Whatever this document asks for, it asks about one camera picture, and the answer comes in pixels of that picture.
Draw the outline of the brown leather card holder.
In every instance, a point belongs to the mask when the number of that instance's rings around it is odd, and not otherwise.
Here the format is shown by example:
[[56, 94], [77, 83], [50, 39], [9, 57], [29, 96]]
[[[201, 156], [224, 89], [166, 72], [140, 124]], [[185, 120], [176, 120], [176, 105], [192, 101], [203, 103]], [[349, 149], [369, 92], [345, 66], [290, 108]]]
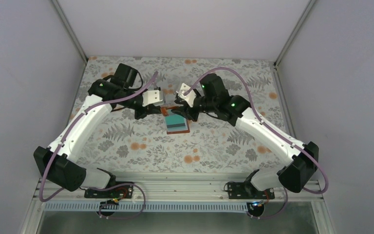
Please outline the brown leather card holder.
[[188, 121], [180, 115], [174, 114], [172, 110], [176, 109], [176, 106], [162, 106], [161, 113], [164, 116], [165, 125], [167, 128], [167, 134], [186, 134], [190, 133], [190, 127]]

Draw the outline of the teal credit card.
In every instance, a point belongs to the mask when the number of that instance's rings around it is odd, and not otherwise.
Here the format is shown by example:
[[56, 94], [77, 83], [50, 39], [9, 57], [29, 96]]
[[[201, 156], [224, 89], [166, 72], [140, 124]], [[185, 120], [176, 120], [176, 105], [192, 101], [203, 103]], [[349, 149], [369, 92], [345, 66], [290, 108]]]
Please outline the teal credit card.
[[179, 115], [164, 117], [167, 130], [170, 132], [186, 131], [188, 129], [186, 119]]

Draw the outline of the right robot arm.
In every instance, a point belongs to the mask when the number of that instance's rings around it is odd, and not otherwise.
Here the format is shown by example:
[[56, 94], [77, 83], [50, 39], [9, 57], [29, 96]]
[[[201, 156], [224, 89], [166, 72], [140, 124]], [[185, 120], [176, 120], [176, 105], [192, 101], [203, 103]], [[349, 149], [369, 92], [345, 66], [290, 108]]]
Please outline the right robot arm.
[[180, 105], [173, 113], [197, 121], [200, 113], [214, 113], [218, 119], [259, 140], [279, 159], [272, 169], [257, 169], [247, 178], [258, 191], [284, 187], [293, 193], [301, 192], [318, 169], [312, 160], [318, 160], [318, 146], [293, 138], [253, 111], [251, 103], [240, 95], [230, 95], [215, 73], [200, 80], [203, 93], [182, 83], [175, 102]]

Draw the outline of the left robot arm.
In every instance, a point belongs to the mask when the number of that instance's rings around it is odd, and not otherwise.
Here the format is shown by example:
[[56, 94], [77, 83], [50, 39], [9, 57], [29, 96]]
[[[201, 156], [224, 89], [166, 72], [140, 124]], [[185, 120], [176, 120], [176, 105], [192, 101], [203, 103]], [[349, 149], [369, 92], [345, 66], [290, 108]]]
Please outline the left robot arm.
[[113, 174], [104, 169], [86, 169], [76, 162], [89, 137], [117, 105], [134, 110], [135, 119], [161, 113], [164, 95], [159, 88], [150, 89], [158, 72], [154, 72], [142, 87], [133, 89], [138, 74], [136, 69], [121, 63], [113, 75], [96, 80], [61, 134], [47, 147], [35, 149], [33, 157], [42, 176], [40, 195], [43, 195], [47, 180], [70, 192], [79, 188], [106, 189], [113, 186]]

